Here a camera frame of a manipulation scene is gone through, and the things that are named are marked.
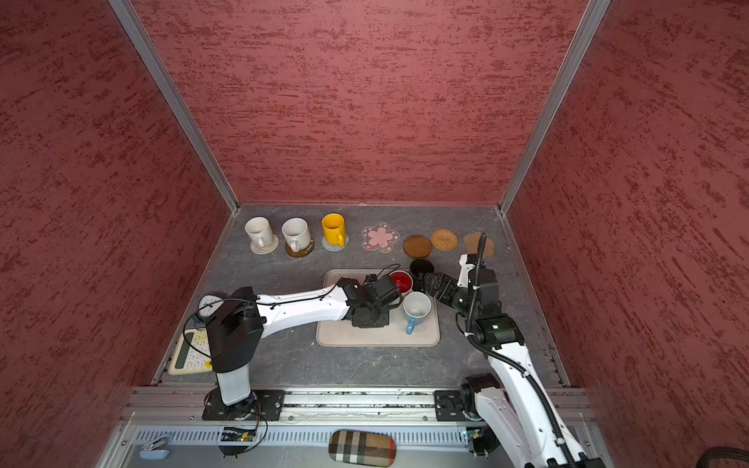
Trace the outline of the red inside white mug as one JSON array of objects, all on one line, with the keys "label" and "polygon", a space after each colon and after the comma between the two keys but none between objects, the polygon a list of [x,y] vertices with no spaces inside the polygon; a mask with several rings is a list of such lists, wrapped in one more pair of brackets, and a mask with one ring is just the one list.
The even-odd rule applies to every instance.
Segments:
[{"label": "red inside white mug", "polygon": [[389,278],[393,281],[400,294],[405,296],[409,294],[414,287],[414,279],[410,273],[406,271],[394,271],[389,274]]}]

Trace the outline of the light blue mug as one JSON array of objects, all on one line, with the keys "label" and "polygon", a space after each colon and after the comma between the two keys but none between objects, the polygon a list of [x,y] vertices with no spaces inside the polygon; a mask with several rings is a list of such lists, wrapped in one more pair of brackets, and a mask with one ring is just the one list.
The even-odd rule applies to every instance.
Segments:
[{"label": "light blue mug", "polygon": [[411,335],[415,328],[429,316],[432,300],[424,292],[410,292],[403,300],[403,310],[408,316],[406,333]]}]

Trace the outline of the black mug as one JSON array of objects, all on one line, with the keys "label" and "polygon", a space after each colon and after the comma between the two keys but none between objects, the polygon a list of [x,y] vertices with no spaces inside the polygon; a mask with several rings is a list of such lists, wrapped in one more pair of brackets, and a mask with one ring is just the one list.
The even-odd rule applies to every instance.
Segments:
[{"label": "black mug", "polygon": [[427,259],[414,259],[409,267],[409,273],[414,280],[414,290],[420,290],[424,277],[434,271],[434,265]]}]

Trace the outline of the brown wooden flower coaster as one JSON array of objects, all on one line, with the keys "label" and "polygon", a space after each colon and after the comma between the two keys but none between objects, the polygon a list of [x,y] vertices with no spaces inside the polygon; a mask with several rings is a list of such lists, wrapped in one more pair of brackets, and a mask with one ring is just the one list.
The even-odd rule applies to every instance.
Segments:
[{"label": "brown wooden flower coaster", "polygon": [[[466,247],[466,253],[468,253],[468,255],[477,255],[481,238],[481,232],[472,232],[464,236],[463,243]],[[488,259],[489,257],[493,257],[494,255],[495,241],[487,237],[484,243],[483,259]]]}]

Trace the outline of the pink flower coaster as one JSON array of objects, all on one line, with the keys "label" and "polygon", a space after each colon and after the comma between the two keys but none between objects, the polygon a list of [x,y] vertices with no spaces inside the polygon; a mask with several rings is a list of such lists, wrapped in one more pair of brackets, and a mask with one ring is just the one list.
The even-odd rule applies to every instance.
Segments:
[{"label": "pink flower coaster", "polygon": [[401,234],[386,222],[365,227],[362,232],[362,247],[367,252],[390,254],[401,240]]}]

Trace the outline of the brown cork round coaster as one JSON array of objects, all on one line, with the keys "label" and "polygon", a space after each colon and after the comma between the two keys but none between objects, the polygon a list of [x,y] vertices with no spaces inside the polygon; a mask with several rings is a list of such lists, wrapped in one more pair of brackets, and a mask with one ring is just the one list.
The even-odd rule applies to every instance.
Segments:
[{"label": "brown cork round coaster", "polygon": [[412,259],[426,259],[431,255],[433,246],[429,238],[422,235],[412,235],[405,239],[403,250]]}]

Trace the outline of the yellow mug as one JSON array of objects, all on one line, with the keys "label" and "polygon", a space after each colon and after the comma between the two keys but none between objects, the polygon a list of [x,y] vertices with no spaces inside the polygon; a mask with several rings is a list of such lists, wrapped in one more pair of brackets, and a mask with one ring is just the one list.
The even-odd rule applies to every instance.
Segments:
[{"label": "yellow mug", "polygon": [[334,243],[335,238],[339,237],[339,243],[343,245],[343,237],[347,234],[345,230],[345,219],[341,214],[333,213],[324,216],[322,227],[324,230],[324,236],[328,236],[331,243]]}]

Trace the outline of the dark brown glossy coaster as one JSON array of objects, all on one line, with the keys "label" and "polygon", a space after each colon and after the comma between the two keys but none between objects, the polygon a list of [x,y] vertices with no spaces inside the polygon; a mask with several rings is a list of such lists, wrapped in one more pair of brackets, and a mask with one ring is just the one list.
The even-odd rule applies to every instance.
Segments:
[{"label": "dark brown glossy coaster", "polygon": [[290,257],[293,257],[294,259],[301,259],[302,257],[306,257],[307,255],[311,254],[314,250],[315,242],[314,240],[311,240],[310,243],[304,248],[299,250],[298,252],[295,252],[292,247],[289,244],[285,245],[285,252]]}]

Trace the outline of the white speckled mug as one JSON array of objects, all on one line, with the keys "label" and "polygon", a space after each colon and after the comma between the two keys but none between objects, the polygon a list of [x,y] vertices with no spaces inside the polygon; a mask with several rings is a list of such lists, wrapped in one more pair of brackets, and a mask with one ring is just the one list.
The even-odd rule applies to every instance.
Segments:
[{"label": "white speckled mug", "polygon": [[312,240],[308,223],[303,218],[290,218],[282,226],[282,233],[295,252],[304,249]]}]

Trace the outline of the beige spiral round coaster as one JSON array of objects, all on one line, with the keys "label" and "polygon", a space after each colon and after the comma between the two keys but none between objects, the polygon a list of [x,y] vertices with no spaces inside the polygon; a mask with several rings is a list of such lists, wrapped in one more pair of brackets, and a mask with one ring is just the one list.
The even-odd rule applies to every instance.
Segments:
[{"label": "beige spiral round coaster", "polygon": [[273,234],[270,239],[265,239],[263,236],[251,239],[251,251],[255,255],[269,255],[274,252],[279,246],[279,238]]}]

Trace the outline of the cream white mug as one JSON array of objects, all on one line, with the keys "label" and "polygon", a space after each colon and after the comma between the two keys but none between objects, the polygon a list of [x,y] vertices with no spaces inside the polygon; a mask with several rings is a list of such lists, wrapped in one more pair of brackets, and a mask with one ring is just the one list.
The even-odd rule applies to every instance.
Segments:
[{"label": "cream white mug", "polygon": [[263,216],[256,216],[248,220],[245,223],[244,229],[250,240],[261,236],[265,239],[270,239],[273,235],[268,219]]}]

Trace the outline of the grey woven round coaster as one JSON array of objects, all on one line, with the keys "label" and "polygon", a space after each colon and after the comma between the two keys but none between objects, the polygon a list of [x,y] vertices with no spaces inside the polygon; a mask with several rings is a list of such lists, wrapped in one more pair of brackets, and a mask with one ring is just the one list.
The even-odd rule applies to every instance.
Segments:
[{"label": "grey woven round coaster", "polygon": [[331,243],[328,236],[324,236],[322,239],[323,248],[328,252],[340,252],[347,247],[349,244],[349,236],[343,237],[343,245],[339,243],[339,237],[335,238],[335,242]]}]

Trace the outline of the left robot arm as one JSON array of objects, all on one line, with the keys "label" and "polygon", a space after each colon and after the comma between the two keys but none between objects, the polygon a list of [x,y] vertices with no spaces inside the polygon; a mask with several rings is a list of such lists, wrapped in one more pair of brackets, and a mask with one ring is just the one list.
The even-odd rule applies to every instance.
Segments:
[{"label": "left robot arm", "polygon": [[392,279],[374,274],[364,282],[343,277],[320,290],[283,296],[256,294],[251,287],[228,298],[210,296],[196,316],[207,332],[218,387],[206,398],[203,418],[246,420],[259,412],[250,363],[262,339],[318,322],[349,321],[358,329],[382,328],[402,301]]}]

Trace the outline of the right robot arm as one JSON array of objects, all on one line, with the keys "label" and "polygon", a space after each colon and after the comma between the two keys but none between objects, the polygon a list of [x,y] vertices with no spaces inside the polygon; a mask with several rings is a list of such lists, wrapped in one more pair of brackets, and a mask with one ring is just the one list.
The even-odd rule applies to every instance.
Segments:
[{"label": "right robot arm", "polygon": [[427,273],[424,291],[464,319],[462,334],[490,363],[493,374],[461,383],[464,413],[480,419],[515,467],[603,467],[563,423],[538,375],[515,321],[501,310],[499,283],[487,268],[465,281]]}]

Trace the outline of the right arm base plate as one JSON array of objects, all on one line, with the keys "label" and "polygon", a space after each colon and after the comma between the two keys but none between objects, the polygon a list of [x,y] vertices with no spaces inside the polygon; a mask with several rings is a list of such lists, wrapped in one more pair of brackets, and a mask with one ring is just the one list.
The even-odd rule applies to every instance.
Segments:
[{"label": "right arm base plate", "polygon": [[440,422],[464,422],[467,418],[460,390],[436,390],[433,393],[436,419]]}]

